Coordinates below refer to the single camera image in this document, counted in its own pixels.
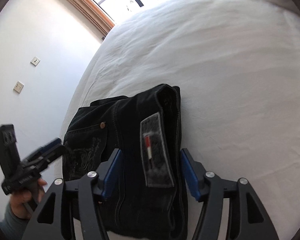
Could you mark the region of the grey sleeved forearm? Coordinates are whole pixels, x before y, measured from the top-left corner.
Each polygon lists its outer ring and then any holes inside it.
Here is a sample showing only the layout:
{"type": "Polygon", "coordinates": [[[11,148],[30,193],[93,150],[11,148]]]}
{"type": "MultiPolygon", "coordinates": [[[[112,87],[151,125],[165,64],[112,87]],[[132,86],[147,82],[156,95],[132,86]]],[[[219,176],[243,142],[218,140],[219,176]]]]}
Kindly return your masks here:
{"type": "Polygon", "coordinates": [[[4,218],[0,221],[0,228],[7,239],[22,239],[29,220],[30,214],[23,204],[18,204],[16,207],[7,204],[4,218]]]}

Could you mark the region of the person's left hand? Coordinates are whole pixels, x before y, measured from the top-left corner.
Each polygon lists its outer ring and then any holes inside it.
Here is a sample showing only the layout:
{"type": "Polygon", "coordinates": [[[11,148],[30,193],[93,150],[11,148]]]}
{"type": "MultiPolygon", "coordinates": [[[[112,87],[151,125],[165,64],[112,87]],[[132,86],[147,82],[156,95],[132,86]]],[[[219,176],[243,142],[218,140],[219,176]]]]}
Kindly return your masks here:
{"type": "MultiPolygon", "coordinates": [[[[37,181],[38,184],[38,202],[41,202],[43,195],[45,194],[44,186],[47,182],[40,178],[37,181]]],[[[32,199],[30,191],[18,191],[14,192],[10,196],[10,207],[15,216],[20,219],[30,219],[31,213],[25,207],[25,203],[28,203],[32,199]]]]}

